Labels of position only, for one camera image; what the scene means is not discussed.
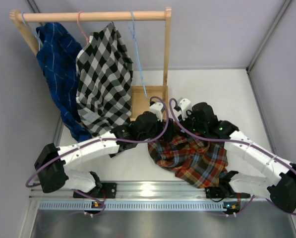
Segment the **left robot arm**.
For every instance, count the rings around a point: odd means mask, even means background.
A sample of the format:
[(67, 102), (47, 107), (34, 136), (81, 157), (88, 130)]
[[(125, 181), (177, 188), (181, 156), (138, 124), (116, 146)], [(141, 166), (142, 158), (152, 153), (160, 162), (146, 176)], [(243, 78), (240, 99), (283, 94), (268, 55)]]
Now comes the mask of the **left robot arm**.
[(140, 143), (150, 143), (173, 136), (173, 120), (161, 121), (153, 112), (144, 112), (128, 125), (119, 125), (92, 139), (64, 147), (53, 143), (44, 146), (34, 168), (43, 193), (62, 188), (72, 189), (81, 196), (100, 195), (102, 183), (93, 171), (82, 172), (76, 167), (90, 160), (135, 148)]

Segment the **red orange plaid shirt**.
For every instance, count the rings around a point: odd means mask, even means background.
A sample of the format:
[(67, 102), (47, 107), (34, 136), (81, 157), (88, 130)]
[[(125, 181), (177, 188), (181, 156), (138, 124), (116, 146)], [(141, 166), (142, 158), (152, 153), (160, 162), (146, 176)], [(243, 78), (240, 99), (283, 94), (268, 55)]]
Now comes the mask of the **red orange plaid shirt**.
[(170, 142), (157, 140), (148, 143), (154, 163), (175, 174), (196, 188), (218, 187), (227, 174), (227, 151), (222, 145), (196, 139), (181, 131), (174, 123)]

